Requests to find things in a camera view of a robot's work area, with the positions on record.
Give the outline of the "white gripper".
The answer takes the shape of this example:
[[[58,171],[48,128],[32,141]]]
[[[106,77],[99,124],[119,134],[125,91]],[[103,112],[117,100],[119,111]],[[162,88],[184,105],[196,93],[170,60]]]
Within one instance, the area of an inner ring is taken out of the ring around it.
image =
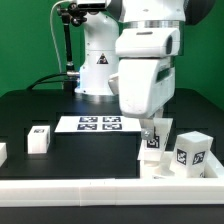
[[[174,95],[172,59],[122,59],[108,84],[112,93],[119,95],[122,114],[140,119],[141,137],[151,141],[155,135],[154,120],[147,118],[153,114],[154,118],[162,118],[161,107]]]

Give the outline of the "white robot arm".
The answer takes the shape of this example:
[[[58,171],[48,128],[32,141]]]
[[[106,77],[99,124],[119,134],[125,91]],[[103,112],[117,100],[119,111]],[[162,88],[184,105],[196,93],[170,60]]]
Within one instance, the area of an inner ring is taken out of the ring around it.
[[[109,12],[125,24],[116,40],[118,71],[109,85],[119,94],[122,115],[136,118],[144,140],[155,135],[154,116],[174,95],[173,58],[182,45],[181,24],[196,25],[216,0],[77,0],[84,12]]]

